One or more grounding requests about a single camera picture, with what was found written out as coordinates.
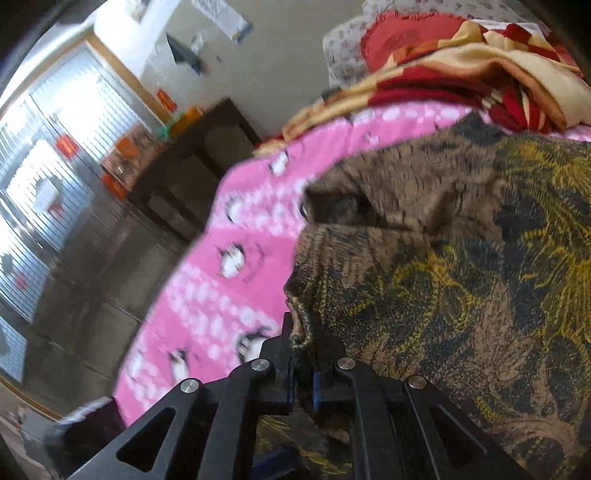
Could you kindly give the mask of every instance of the dark wooden furniture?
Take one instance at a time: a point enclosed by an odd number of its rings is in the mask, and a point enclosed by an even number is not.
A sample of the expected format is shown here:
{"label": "dark wooden furniture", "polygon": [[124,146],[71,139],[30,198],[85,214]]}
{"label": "dark wooden furniture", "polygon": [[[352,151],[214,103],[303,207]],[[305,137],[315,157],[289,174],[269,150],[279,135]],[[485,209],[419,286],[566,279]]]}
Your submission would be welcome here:
{"label": "dark wooden furniture", "polygon": [[218,181],[222,178],[225,169],[215,162],[205,147],[207,133],[218,127],[238,127],[253,146],[261,142],[259,136],[242,116],[234,103],[229,98],[224,98],[216,106],[207,110],[195,124],[187,128],[152,162],[127,197],[133,205],[139,208],[159,227],[172,231],[172,233],[184,242],[191,241],[192,239],[183,236],[155,212],[150,207],[150,200],[153,196],[162,198],[183,219],[197,229],[203,227],[203,222],[195,216],[171,189],[180,179],[188,174],[183,168],[180,168],[180,163],[193,155],[202,162]]}

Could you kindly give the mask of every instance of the brown fabric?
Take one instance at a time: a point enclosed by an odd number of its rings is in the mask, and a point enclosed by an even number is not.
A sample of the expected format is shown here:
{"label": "brown fabric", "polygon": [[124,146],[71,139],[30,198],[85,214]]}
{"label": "brown fabric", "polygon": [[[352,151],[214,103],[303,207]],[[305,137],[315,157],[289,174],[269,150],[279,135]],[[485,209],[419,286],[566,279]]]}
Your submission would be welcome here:
{"label": "brown fabric", "polygon": [[535,479],[567,478],[591,396],[590,202],[590,146],[475,114],[347,158],[306,191],[293,348],[326,329],[381,375],[423,374]]}

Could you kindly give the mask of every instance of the patterned bedsheet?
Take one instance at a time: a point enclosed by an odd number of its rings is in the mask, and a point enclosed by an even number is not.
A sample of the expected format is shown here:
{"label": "patterned bedsheet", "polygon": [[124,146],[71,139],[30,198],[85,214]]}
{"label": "patterned bedsheet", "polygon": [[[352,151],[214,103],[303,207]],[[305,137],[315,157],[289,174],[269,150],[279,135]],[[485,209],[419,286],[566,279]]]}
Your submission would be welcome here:
{"label": "patterned bedsheet", "polygon": [[[340,158],[431,134],[470,111],[435,101],[367,109],[231,169],[204,235],[167,281],[122,364],[114,397],[125,422],[184,378],[228,375],[280,331],[307,184]],[[590,141],[591,127],[561,136]]]}

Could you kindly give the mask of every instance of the wall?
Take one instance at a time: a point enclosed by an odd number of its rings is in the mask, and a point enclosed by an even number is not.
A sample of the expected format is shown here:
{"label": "wall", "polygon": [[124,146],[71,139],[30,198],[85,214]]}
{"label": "wall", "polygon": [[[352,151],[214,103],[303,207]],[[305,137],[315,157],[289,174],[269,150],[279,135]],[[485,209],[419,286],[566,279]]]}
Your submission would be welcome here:
{"label": "wall", "polygon": [[94,13],[95,35],[139,78],[179,1],[152,0],[141,23],[137,23],[125,10],[126,0],[108,0]]}
{"label": "wall", "polygon": [[[201,55],[209,68],[207,76],[198,76],[187,65],[176,66],[161,35],[160,55],[152,54],[148,59],[141,81],[152,93],[159,85],[169,90],[181,108],[192,103],[208,106],[229,96],[265,137],[276,133],[288,118],[328,88],[322,38],[335,26],[360,15],[362,0],[228,3],[253,23],[254,30],[239,45],[213,29],[218,35]],[[190,0],[181,0],[166,31],[190,45],[197,31],[212,25]]]}

